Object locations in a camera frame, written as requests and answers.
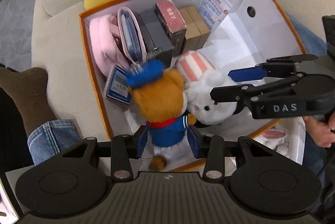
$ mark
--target pink plush pouch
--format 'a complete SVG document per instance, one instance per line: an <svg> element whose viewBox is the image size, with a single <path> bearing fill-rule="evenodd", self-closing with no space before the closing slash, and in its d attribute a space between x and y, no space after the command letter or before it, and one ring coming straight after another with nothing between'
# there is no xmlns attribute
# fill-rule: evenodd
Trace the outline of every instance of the pink plush pouch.
<svg viewBox="0 0 335 224"><path fill-rule="evenodd" d="M124 52L125 56L134 64L135 62L134 62L133 58L130 56L130 53L128 51L126 41L125 41L125 38L124 38L124 35L123 35L123 30L122 30L122 25L121 25L121 12L122 11L128 12L130 14L131 18L134 21L135 28L136 28L137 35L138 35L138 41L140 42L140 47L141 47L141 52L142 52L142 61L144 61L146 59L146 50L145 50L145 44L144 44L144 41L143 41L142 33L140 31L140 27L137 23L137 20L135 18L134 13L131 11L131 9L129 9L127 7L121 7L118 10L118 28L119 28L119 31L120 31L120 38L121 38L121 42L122 42L123 52Z"/></svg>
<svg viewBox="0 0 335 224"><path fill-rule="evenodd" d="M117 42L114 39L115 37L120 37L117 24L116 17L111 14L93 18L89 23L89 34L94 60L106 77L114 65L118 65L124 70L129 68L126 58L119 50Z"/></svg>

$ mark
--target red collar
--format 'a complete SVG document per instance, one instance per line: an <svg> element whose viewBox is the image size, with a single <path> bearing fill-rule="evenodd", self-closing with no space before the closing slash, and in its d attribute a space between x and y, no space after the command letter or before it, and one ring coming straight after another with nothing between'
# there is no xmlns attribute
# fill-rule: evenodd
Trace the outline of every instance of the red collar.
<svg viewBox="0 0 335 224"><path fill-rule="evenodd" d="M177 121L177 118L171 118L171 119L161 121L161 122L152 122L152 123L148 122L147 125L152 129L161 129L161 128L172 125L176 121Z"/></svg>

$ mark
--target price tag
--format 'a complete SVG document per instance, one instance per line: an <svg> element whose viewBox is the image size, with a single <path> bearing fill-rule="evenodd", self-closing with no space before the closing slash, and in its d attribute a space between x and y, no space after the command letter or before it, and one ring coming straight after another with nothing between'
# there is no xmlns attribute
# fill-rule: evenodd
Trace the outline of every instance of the price tag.
<svg viewBox="0 0 335 224"><path fill-rule="evenodd" d="M118 66L112 68L104 89L105 97L129 104L132 96L126 84L126 79L127 73L124 70Z"/></svg>
<svg viewBox="0 0 335 224"><path fill-rule="evenodd" d="M126 76L116 71L111 85L111 90L123 95L124 97L127 97L129 89L126 84Z"/></svg>

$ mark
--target teddy bear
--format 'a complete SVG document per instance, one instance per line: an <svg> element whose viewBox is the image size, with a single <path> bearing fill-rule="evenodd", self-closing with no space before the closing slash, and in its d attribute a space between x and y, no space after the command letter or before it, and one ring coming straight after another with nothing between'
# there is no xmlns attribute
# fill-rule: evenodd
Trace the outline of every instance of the teddy bear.
<svg viewBox="0 0 335 224"><path fill-rule="evenodd" d="M127 84L147 120L154 146L149 170L161 171L169 161L183 156L189 146L185 130L196 122L194 115L183 115L187 107L183 77L175 69L164 70L162 62L153 59L132 70Z"/></svg>
<svg viewBox="0 0 335 224"><path fill-rule="evenodd" d="M187 110L198 120L196 127L220 124L234 114L236 102L214 102L210 92L214 87L236 83L217 70L204 55L198 51L188 51L178 58L175 68L186 82Z"/></svg>

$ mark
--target beige sofa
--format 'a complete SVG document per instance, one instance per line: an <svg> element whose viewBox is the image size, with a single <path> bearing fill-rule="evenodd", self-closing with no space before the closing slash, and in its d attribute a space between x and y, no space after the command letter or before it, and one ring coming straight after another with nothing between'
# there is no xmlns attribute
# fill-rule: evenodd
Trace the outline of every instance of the beige sofa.
<svg viewBox="0 0 335 224"><path fill-rule="evenodd" d="M321 17L335 14L334 0L278 1L324 38ZM106 141L81 41L78 14L83 10L83 0L36 0L32 66L47 69L48 99L57 116L76 121L83 137L96 136L99 141Z"/></svg>

